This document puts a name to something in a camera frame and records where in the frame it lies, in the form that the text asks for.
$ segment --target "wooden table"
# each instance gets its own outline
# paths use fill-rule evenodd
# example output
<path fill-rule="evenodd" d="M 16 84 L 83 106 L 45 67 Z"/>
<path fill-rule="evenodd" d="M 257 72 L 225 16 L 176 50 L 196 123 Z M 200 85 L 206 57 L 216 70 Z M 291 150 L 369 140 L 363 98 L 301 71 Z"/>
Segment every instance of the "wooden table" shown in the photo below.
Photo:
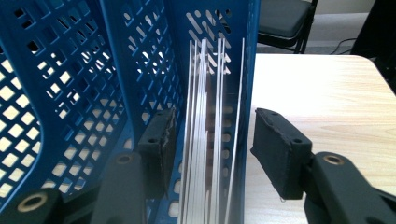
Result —
<path fill-rule="evenodd" d="M 375 66 L 357 56 L 258 54 L 247 148 L 255 108 L 274 110 L 312 142 L 354 162 L 367 180 L 396 195 L 396 98 Z M 245 223 L 307 223 L 304 200 L 282 203 L 247 153 Z"/>

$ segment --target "square hole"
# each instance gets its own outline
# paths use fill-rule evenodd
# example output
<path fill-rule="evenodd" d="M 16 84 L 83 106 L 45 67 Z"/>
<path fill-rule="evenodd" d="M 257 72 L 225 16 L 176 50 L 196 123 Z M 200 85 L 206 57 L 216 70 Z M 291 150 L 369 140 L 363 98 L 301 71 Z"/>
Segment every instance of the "square hole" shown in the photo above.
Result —
<path fill-rule="evenodd" d="M 105 146 L 105 144 L 107 143 L 107 138 L 105 138 L 104 136 L 100 139 L 99 141 L 99 145 L 101 145 L 102 147 Z"/>
<path fill-rule="evenodd" d="M 111 126 L 111 124 L 109 124 L 109 125 L 107 126 L 107 128 L 106 128 L 106 132 L 108 132 L 108 133 L 112 133 L 113 130 L 114 130 L 114 128 L 113 128 L 113 126 Z"/>
<path fill-rule="evenodd" d="M 14 69 L 12 68 L 11 64 L 9 63 L 9 60 L 5 59 L 1 65 L 9 72 L 9 73 L 13 73 Z"/>
<path fill-rule="evenodd" d="M 0 180 L 3 179 L 3 177 L 4 177 L 4 175 L 5 175 L 6 173 L 7 173 L 6 171 L 0 169 Z"/>
<path fill-rule="evenodd" d="M 9 120 L 14 120 L 18 115 L 20 114 L 20 111 L 15 109 L 14 106 L 10 106 L 7 108 L 4 112 L 3 115 L 8 118 Z"/>
<path fill-rule="evenodd" d="M 70 147 L 66 150 L 66 152 L 64 153 L 64 156 L 69 159 L 69 160 L 73 160 L 73 158 L 76 155 L 77 150 L 74 147 Z"/>
<path fill-rule="evenodd" d="M 17 88 L 18 90 L 22 89 L 22 85 L 21 85 L 21 83 L 20 83 L 20 81 L 18 80 L 17 77 L 14 77 L 14 78 L 11 80 L 11 83 L 12 83 L 12 85 L 14 85 L 14 87 Z"/>
<path fill-rule="evenodd" d="M 21 164 L 26 167 L 30 167 L 34 160 L 35 160 L 35 158 L 33 156 L 27 154 L 25 156 L 25 158 L 23 158 L 23 160 L 21 161 Z"/>
<path fill-rule="evenodd" d="M 53 70 L 53 68 L 49 68 L 49 70 L 47 70 L 47 73 L 50 75 L 52 75 L 55 72 L 55 70 Z"/>
<path fill-rule="evenodd" d="M 61 76 L 59 77 L 59 79 L 62 81 L 62 83 L 65 85 L 69 80 L 70 80 L 70 75 L 68 72 L 64 72 L 63 74 L 61 74 Z"/>
<path fill-rule="evenodd" d="M 23 132 L 23 128 L 19 124 L 15 124 L 8 131 L 8 133 L 11 134 L 12 136 L 14 136 L 15 138 L 18 138 L 22 132 Z"/>
<path fill-rule="evenodd" d="M 85 179 L 83 179 L 83 178 L 80 177 L 80 178 L 78 179 L 78 181 L 76 182 L 76 184 L 75 184 L 75 186 L 74 186 L 74 189 L 76 189 L 76 190 L 81 190 L 82 188 L 84 188 L 85 183 L 86 183 Z"/>
<path fill-rule="evenodd" d="M 27 133 L 26 135 L 27 135 L 30 139 L 35 140 L 35 139 L 37 138 L 37 136 L 38 136 L 39 133 L 40 133 L 40 132 L 39 132 L 36 128 L 32 128 L 32 129 L 29 131 L 29 133 Z"/>
<path fill-rule="evenodd" d="M 23 153 L 29 146 L 30 146 L 29 143 L 22 139 L 22 140 L 15 146 L 15 149 L 17 149 L 20 153 Z"/>
<path fill-rule="evenodd" d="M 98 124 L 96 124 L 96 130 L 98 132 L 101 132 L 104 128 L 105 128 L 105 124 L 103 124 L 103 122 L 99 122 Z"/>
<path fill-rule="evenodd" d="M 171 202 L 168 210 L 169 217 L 178 217 L 178 202 Z"/>
<path fill-rule="evenodd" d="M 33 117 L 33 115 L 29 112 L 26 112 L 21 118 L 21 121 L 26 125 L 30 125 L 30 123 L 32 123 L 33 120 L 35 120 L 35 117 Z"/>
<path fill-rule="evenodd" d="M 0 187 L 0 198 L 6 198 L 9 192 L 12 190 L 12 186 L 5 183 Z"/>
<path fill-rule="evenodd" d="M 83 172 L 84 172 L 84 174 L 89 175 L 92 172 L 92 169 L 93 169 L 92 163 L 88 162 L 88 164 L 85 166 Z"/>
<path fill-rule="evenodd" d="M 2 132 L 6 127 L 7 125 L 2 120 L 0 120 L 0 132 Z"/>
<path fill-rule="evenodd" d="M 47 63 L 46 63 L 46 62 L 42 62 L 42 63 L 40 63 L 40 64 L 37 66 L 37 68 L 40 69 L 40 70 L 43 70 L 46 66 L 47 66 Z"/>
<path fill-rule="evenodd" d="M 95 134 L 93 134 L 93 135 L 91 135 L 91 136 L 88 138 L 88 143 L 89 143 L 91 146 L 93 146 L 93 145 L 95 145 L 97 139 L 98 139 L 98 137 L 97 137 Z"/>
<path fill-rule="evenodd" d="M 20 105 L 22 108 L 25 108 L 29 105 L 29 99 L 25 95 L 21 95 L 20 98 L 17 100 L 17 104 Z"/>
<path fill-rule="evenodd" d="M 33 53 L 33 54 L 37 54 L 41 48 L 37 45 L 37 43 L 32 40 L 29 42 L 29 44 L 27 44 L 27 48 Z"/>
<path fill-rule="evenodd" d="M 12 91 L 8 86 L 5 86 L 0 90 L 0 97 L 5 101 L 8 101 L 14 94 L 15 92 Z"/>
<path fill-rule="evenodd" d="M 92 128 L 93 124 L 94 122 L 91 119 L 89 119 L 84 122 L 84 127 L 89 131 Z"/>
<path fill-rule="evenodd" d="M 72 186 L 72 181 L 68 178 L 64 179 L 64 182 L 59 186 L 59 190 L 63 193 L 67 193 L 69 191 L 70 187 Z"/>
<path fill-rule="evenodd" d="M 86 137 L 85 133 L 78 133 L 78 134 L 76 134 L 75 140 L 79 145 L 81 145 L 81 143 L 84 141 L 85 137 Z"/>
<path fill-rule="evenodd" d="M 78 175 L 79 170 L 81 170 L 81 165 L 78 162 L 75 162 L 72 167 L 70 167 L 69 173 L 76 176 Z"/>
<path fill-rule="evenodd" d="M 5 137 L 0 138 L 0 151 L 5 152 L 11 144 L 12 142 Z"/>
<path fill-rule="evenodd" d="M 35 152 L 35 154 L 38 154 L 40 149 L 41 149 L 41 142 L 36 142 L 35 145 L 32 147 L 32 151 Z"/>
<path fill-rule="evenodd" d="M 47 179 L 46 182 L 43 184 L 43 189 L 53 189 L 55 188 L 56 184 L 50 179 Z"/>
<path fill-rule="evenodd" d="M 24 171 L 17 168 L 14 170 L 14 172 L 12 172 L 12 174 L 9 176 L 9 179 L 14 181 L 14 182 L 18 182 L 20 181 L 21 177 L 24 175 Z"/>
<path fill-rule="evenodd" d="M 99 159 L 99 156 L 100 156 L 100 151 L 99 150 L 95 150 L 93 153 L 92 153 L 92 158 L 94 159 L 94 160 L 98 160 Z"/>
<path fill-rule="evenodd" d="M 7 167 L 12 167 L 15 162 L 18 160 L 18 157 L 12 153 L 9 153 L 2 161 L 2 163 Z"/>
<path fill-rule="evenodd" d="M 55 94 L 58 94 L 58 92 L 61 90 L 61 89 L 59 88 L 59 86 L 56 85 L 56 83 L 54 83 L 50 88 L 52 89 L 52 91 L 53 91 Z"/>
<path fill-rule="evenodd" d="M 88 157 L 88 155 L 90 154 L 90 151 L 87 149 L 87 148 L 84 148 L 84 149 L 82 149 L 80 152 L 79 152 L 79 157 L 82 159 L 82 160 L 87 160 L 87 157 Z"/>
<path fill-rule="evenodd" d="M 58 162 L 56 166 L 53 168 L 52 173 L 58 177 L 64 174 L 64 170 L 66 170 L 67 166 L 63 162 Z"/>
<path fill-rule="evenodd" d="M 23 9 L 21 9 L 21 8 L 18 8 L 17 10 L 14 11 L 14 15 L 15 15 L 17 18 L 23 16 L 24 14 L 25 14 L 25 13 L 24 13 Z"/>
<path fill-rule="evenodd" d="M 131 139 L 131 138 L 128 138 L 128 139 L 124 142 L 123 148 L 125 148 L 125 149 L 132 149 L 132 139 Z"/>
<path fill-rule="evenodd" d="M 59 117 L 60 117 L 61 119 L 66 118 L 66 115 L 67 115 L 67 111 L 65 111 L 64 109 L 61 110 L 61 112 L 59 113 Z"/>

